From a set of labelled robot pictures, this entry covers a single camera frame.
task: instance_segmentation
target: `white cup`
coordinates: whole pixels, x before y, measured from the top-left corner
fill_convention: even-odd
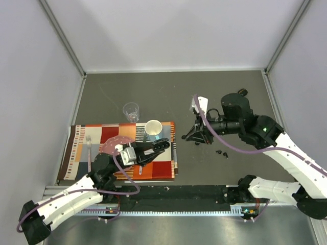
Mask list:
[[[157,120],[148,121],[144,127],[148,139],[152,142],[163,137],[162,124]]]

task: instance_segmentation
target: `placemat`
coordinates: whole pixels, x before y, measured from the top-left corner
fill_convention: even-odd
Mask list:
[[[79,180],[87,174],[87,143],[86,136],[92,139],[91,160],[99,153],[107,139],[115,136],[127,136],[137,142],[148,139],[144,136],[145,123],[136,124],[102,124],[75,125],[69,128],[58,180]],[[173,180],[178,174],[176,137],[174,122],[162,122],[163,136],[170,139],[171,146],[146,167],[133,166],[126,173],[134,180]],[[116,173],[118,180],[126,180],[121,173]]]

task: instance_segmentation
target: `glass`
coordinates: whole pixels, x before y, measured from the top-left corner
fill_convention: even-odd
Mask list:
[[[125,114],[127,120],[131,123],[136,123],[139,120],[139,107],[137,103],[130,102],[124,105],[123,113]]]

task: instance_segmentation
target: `white backdrop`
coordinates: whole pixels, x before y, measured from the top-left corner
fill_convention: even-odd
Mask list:
[[[48,0],[90,71],[266,67],[302,0]]]
[[[271,72],[289,134],[327,168],[327,2],[314,0]]]
[[[1,1],[0,16],[0,243],[27,244],[22,206],[55,182],[82,80],[38,1]]]

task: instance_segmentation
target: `gray floor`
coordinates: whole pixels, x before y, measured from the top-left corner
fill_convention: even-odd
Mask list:
[[[232,185],[247,174],[270,180],[293,181],[282,167],[263,154],[242,155],[219,142],[195,146],[181,139],[195,120],[189,111],[193,94],[207,97],[209,108],[221,111],[220,98],[241,88],[249,91],[247,97],[255,114],[274,117],[260,71],[88,75],[76,124],[127,123],[122,113],[127,102],[139,104],[140,122],[151,119],[174,121],[179,174],[175,181],[159,185]],[[236,135],[224,138],[235,146],[254,150]],[[217,155],[215,150],[227,151],[229,159]]]
[[[294,207],[268,207],[254,224],[243,223],[240,217],[120,217],[107,225],[88,220],[67,233],[83,219],[66,220],[45,244],[317,244],[309,218]]]

